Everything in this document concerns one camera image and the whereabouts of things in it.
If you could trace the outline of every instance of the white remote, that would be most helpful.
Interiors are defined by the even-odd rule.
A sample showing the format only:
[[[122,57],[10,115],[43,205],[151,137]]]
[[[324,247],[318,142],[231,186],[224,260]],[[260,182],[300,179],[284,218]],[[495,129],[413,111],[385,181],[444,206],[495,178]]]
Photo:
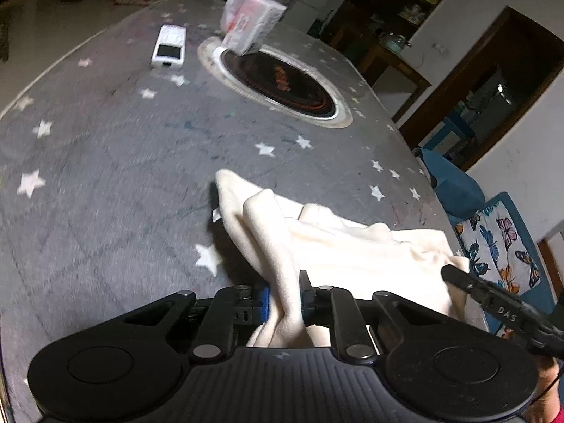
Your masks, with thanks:
[[[176,25],[163,25],[154,45],[151,63],[164,68],[180,68],[184,63],[186,29]]]

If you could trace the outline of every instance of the human hand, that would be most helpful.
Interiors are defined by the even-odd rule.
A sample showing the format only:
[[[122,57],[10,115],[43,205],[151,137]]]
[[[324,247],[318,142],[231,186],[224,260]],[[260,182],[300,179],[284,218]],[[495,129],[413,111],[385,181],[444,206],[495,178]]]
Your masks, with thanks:
[[[535,355],[534,359],[539,370],[537,393],[542,393],[558,377],[559,366],[553,357]],[[556,418],[560,412],[558,385],[559,383],[556,382],[551,389],[524,411],[523,418],[528,423],[551,423]]]

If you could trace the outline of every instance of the table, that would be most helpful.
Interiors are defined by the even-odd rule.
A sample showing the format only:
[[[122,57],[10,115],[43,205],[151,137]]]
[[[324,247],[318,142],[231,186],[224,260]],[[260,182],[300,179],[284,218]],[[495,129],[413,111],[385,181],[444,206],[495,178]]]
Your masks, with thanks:
[[[383,47],[380,44],[379,39],[366,30],[360,30],[356,27],[343,25],[343,27],[335,33],[335,36],[331,40],[331,46],[336,49],[341,44],[343,38],[350,34],[352,34],[354,38],[363,38],[370,45],[368,52],[364,55],[363,59],[357,66],[358,71],[363,75],[368,84],[374,84],[380,75],[384,73],[384,70],[388,66],[391,66],[417,86],[391,118],[394,122],[399,121],[404,113],[411,108],[411,105],[413,105],[416,100],[421,97],[423,92],[425,92],[431,83],[403,58]]]
[[[56,65],[0,121],[1,340],[17,423],[39,416],[24,379],[47,343],[180,289],[209,297],[257,278],[212,221],[220,168],[354,221],[444,229],[460,249],[400,133],[337,51],[283,25],[267,41],[339,87],[354,112],[342,129],[270,110],[201,66],[196,49],[218,29],[222,6],[165,0],[132,14]],[[177,72],[150,66],[165,22],[187,27]],[[260,155],[260,143],[274,157]],[[30,197],[17,193],[23,174]],[[213,244],[224,263],[199,266]]]

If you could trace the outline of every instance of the tissue box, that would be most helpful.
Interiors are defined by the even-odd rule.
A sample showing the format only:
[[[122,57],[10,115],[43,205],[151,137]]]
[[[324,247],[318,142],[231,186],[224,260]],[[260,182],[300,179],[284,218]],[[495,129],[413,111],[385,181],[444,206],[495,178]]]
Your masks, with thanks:
[[[285,10],[286,6],[275,0],[245,0],[223,39],[223,45],[239,56],[258,52]]]
[[[231,27],[233,27],[233,22],[237,17],[237,13],[243,2],[245,0],[227,0],[223,8],[223,14],[221,15],[221,20],[219,21],[219,28],[223,33],[227,33]]]

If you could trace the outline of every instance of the white cloth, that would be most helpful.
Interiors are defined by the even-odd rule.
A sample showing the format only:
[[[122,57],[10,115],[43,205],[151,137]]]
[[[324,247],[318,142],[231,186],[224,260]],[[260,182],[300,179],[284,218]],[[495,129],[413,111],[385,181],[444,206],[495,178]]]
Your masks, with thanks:
[[[329,344],[326,333],[311,329],[308,335],[305,329],[300,269],[315,287],[345,288],[360,299],[386,290],[464,319],[465,295],[447,288],[441,268],[453,264],[468,272],[468,261],[452,255],[442,231],[391,231],[383,223],[364,226],[324,206],[276,196],[230,170],[219,170],[215,181],[227,233],[270,285],[269,318],[255,331],[250,346]]]

